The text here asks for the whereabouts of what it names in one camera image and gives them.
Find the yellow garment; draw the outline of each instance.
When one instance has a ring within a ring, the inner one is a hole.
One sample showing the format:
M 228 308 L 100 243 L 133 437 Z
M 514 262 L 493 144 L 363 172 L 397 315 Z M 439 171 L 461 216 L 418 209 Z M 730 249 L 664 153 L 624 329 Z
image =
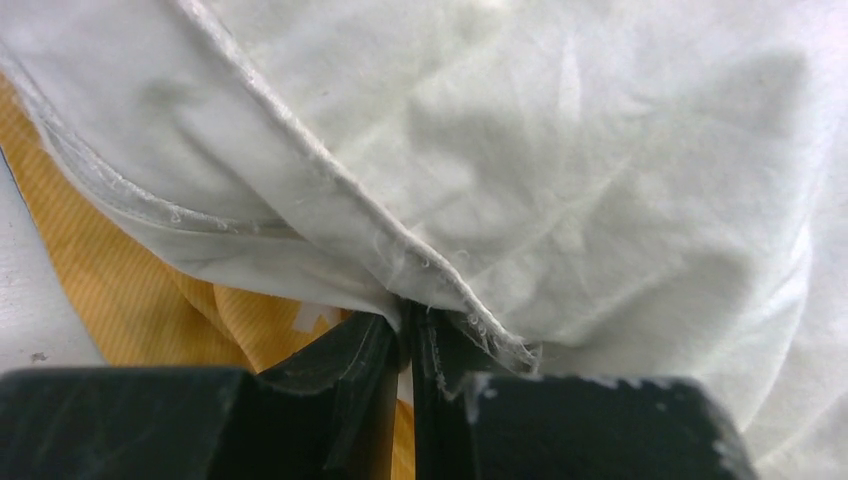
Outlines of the yellow garment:
M 300 302 L 214 285 L 164 264 L 65 180 L 0 77 L 0 145 L 59 281 L 113 365 L 241 365 L 258 372 L 327 330 L 293 330 Z M 398 402 L 392 478 L 414 476 L 413 417 Z

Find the ribbed yellow fabric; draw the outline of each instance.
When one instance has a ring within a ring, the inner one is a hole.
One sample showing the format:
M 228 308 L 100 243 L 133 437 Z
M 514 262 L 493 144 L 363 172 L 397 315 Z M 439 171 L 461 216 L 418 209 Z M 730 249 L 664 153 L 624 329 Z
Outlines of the ribbed yellow fabric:
M 241 365 L 262 371 L 323 334 L 291 328 L 294 300 L 203 282 L 164 264 L 92 207 L 40 147 L 0 77 L 0 146 L 59 282 L 113 365 Z M 398 402 L 392 478 L 414 477 L 412 410 Z

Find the gray surface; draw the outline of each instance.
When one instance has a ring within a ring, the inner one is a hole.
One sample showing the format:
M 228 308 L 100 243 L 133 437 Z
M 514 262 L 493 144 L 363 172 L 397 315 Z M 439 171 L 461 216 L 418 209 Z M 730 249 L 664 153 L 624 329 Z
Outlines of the gray surface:
M 0 158 L 0 371 L 102 363 Z

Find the white fabric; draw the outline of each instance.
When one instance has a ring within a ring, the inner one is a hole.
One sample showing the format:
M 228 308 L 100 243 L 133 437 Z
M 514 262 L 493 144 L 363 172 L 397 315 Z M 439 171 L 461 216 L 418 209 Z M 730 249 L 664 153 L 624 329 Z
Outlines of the white fabric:
M 846 32 L 844 0 L 0 5 L 57 162 L 166 261 L 695 376 L 792 479 L 848 478 Z

